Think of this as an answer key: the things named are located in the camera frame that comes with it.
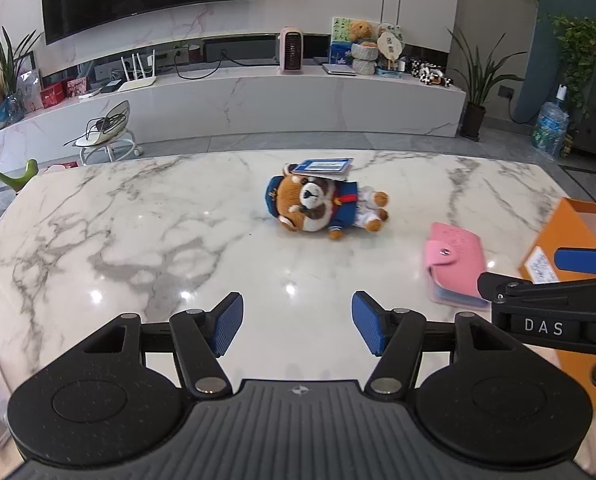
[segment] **pink card holder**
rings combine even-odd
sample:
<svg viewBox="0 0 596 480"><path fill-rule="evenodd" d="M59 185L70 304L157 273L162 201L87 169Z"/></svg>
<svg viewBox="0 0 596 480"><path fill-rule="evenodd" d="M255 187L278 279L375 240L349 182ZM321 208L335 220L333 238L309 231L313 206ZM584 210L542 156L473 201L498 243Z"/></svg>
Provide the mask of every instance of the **pink card holder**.
<svg viewBox="0 0 596 480"><path fill-rule="evenodd" d="M486 272L480 238L465 229L436 222L425 244L430 295L437 303L488 308L478 293L478 277Z"/></svg>

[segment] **teal wall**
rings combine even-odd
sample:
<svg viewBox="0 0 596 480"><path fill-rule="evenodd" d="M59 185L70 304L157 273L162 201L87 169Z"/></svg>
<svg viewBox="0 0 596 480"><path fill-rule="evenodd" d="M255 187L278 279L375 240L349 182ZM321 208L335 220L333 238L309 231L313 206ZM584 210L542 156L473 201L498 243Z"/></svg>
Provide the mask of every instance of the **teal wall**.
<svg viewBox="0 0 596 480"><path fill-rule="evenodd" d="M596 0L540 0L525 81L514 111L517 121L532 117L545 100L555 97L561 83L556 79L558 42L547 14L567 14L578 18L588 16L596 20Z"/></svg>

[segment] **green chair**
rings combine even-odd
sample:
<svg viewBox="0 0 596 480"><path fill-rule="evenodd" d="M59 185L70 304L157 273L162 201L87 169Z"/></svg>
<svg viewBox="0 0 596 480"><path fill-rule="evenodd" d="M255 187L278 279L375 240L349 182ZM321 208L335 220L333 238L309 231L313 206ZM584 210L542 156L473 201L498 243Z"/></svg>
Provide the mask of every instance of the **green chair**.
<svg viewBox="0 0 596 480"><path fill-rule="evenodd" d="M26 163L26 171L23 176L13 178L6 176L4 173L0 173L0 180L13 189L16 193L20 193L22 188L26 186L34 176L38 174L38 161L30 158Z"/></svg>

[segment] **pink heater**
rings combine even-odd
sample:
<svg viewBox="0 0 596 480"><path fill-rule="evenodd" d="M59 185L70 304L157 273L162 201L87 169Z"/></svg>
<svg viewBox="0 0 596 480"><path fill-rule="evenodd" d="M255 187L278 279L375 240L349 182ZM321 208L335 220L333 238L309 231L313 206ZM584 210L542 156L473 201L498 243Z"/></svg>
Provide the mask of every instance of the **pink heater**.
<svg viewBox="0 0 596 480"><path fill-rule="evenodd" d="M284 27L280 31L280 72L283 74L301 73L303 50L302 31L295 27Z"/></svg>

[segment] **orange box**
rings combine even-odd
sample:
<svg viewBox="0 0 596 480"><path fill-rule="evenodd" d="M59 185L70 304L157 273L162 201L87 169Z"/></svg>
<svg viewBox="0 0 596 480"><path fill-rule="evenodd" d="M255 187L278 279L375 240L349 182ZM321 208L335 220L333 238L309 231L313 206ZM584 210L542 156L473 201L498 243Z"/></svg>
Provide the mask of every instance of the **orange box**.
<svg viewBox="0 0 596 480"><path fill-rule="evenodd" d="M536 238L519 270L525 280L571 282L596 278L596 274L559 270L553 254L561 247L596 248L596 203L563 198L551 219ZM587 391L596 409L596 383L592 373L596 356L556 350L560 368L577 380Z"/></svg>

